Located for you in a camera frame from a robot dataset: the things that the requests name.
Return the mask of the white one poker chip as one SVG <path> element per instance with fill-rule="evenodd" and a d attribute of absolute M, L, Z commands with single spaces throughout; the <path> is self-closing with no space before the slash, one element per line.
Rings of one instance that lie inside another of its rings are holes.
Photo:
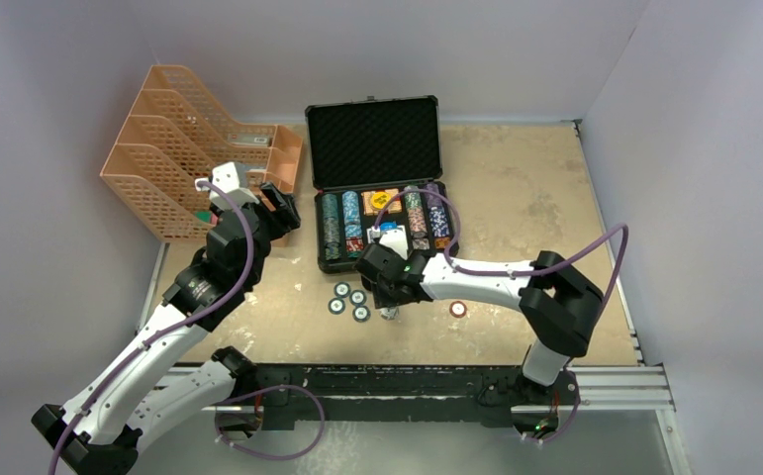
<path fill-rule="evenodd" d="M 379 310 L 380 316 L 386 321 L 394 321 L 399 316 L 398 307 L 387 307 Z"/>

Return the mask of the blue round dealer button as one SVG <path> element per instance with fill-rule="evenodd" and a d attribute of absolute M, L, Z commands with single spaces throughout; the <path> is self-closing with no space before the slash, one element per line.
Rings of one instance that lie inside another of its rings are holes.
<path fill-rule="evenodd" d="M 385 222 L 385 223 L 381 223 L 379 225 L 379 230 L 382 233 L 396 231 L 398 228 L 399 228 L 399 226 L 396 223 L 393 223 L 393 222 Z"/>

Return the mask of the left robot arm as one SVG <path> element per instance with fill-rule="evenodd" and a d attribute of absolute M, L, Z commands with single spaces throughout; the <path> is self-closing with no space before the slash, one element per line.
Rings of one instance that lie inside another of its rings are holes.
<path fill-rule="evenodd" d="M 52 448 L 49 473 L 126 474 L 161 435 L 202 408 L 255 395 L 255 368 L 233 347 L 188 379 L 154 386 L 260 281 L 273 241 L 299 228 L 292 194 L 261 185 L 261 198 L 231 179 L 199 179 L 218 215 L 206 243 L 163 294 L 145 326 L 85 389 L 61 405 L 41 406 L 32 424 Z"/>

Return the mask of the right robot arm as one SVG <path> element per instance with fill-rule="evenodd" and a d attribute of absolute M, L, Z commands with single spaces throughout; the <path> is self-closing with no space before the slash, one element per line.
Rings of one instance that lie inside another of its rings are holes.
<path fill-rule="evenodd" d="M 518 311 L 535 335 L 517 377 L 527 401 L 551 395 L 568 362 L 587 354 L 607 302 L 605 293 L 566 258 L 543 251 L 534 260 L 491 262 L 414 250 L 403 257 L 381 243 L 354 264 L 377 308 L 466 301 Z"/>

